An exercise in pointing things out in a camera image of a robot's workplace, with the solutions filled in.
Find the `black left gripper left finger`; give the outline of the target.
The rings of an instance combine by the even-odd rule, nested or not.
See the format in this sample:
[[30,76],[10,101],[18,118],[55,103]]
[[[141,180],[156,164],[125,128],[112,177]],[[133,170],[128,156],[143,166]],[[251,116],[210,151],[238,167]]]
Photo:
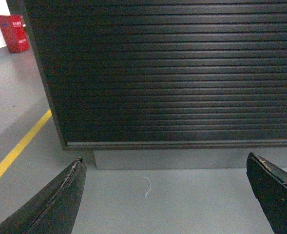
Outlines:
[[0,234],[70,234],[80,207],[85,179],[85,161],[77,158],[0,223]]

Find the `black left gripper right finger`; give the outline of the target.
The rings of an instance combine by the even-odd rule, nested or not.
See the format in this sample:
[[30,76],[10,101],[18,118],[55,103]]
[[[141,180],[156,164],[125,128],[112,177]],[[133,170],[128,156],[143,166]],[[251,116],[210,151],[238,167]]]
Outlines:
[[251,152],[247,177],[275,234],[287,234],[287,172]]

